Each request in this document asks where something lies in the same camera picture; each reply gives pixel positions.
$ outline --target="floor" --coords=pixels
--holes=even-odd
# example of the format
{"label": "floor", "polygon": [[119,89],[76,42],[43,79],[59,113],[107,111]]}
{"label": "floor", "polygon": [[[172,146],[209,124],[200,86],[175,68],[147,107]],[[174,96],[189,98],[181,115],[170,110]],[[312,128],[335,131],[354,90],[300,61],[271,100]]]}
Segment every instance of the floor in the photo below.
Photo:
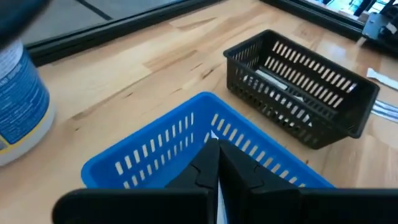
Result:
{"label": "floor", "polygon": [[22,36],[22,41],[31,44],[178,1],[183,0],[53,0]]}

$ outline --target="white container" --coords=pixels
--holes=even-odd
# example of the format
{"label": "white container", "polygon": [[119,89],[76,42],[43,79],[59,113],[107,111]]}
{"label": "white container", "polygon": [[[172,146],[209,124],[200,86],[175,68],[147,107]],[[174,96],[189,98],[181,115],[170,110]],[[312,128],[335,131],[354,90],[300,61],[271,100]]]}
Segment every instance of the white container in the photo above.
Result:
{"label": "white container", "polygon": [[50,129],[55,108],[48,89],[15,41],[0,51],[0,166],[32,149]]}

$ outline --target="black plastic basket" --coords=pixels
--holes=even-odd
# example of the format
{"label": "black plastic basket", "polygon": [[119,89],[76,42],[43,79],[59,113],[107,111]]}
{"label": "black plastic basket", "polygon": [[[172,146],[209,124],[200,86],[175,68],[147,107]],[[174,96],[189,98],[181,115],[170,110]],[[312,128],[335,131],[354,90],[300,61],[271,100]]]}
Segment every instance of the black plastic basket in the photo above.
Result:
{"label": "black plastic basket", "polygon": [[359,138],[379,87],[266,30],[224,52],[227,87],[312,149]]}

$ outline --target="plastic container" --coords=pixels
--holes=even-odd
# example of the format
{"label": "plastic container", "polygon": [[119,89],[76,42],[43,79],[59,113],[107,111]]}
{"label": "plastic container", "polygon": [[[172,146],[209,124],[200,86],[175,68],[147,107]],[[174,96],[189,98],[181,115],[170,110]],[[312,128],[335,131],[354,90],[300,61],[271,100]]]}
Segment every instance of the plastic container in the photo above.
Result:
{"label": "plastic container", "polygon": [[163,188],[186,168],[211,131],[297,186],[331,187],[211,93],[198,94],[93,157],[83,166],[81,178],[88,188]]}
{"label": "plastic container", "polygon": [[266,30],[224,52],[228,89],[312,149],[359,138],[379,87]]}
{"label": "plastic container", "polygon": [[22,43],[0,50],[0,166],[34,147],[54,116],[49,91]]}

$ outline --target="wooden tabletop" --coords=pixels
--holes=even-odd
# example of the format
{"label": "wooden tabletop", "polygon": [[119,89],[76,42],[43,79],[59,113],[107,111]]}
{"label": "wooden tabletop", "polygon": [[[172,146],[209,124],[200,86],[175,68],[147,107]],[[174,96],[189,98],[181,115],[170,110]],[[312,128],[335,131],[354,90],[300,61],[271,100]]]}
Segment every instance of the wooden tabletop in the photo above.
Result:
{"label": "wooden tabletop", "polygon": [[[212,91],[337,187],[398,186],[398,124],[371,115],[360,139],[319,151],[301,145],[226,89],[222,52],[273,29],[366,74],[398,79],[398,63],[257,0],[227,0],[40,67],[57,106],[44,140],[0,168],[0,222],[50,223],[55,201],[84,187],[80,170],[115,144],[201,91]],[[378,97],[398,105],[381,85]]]}

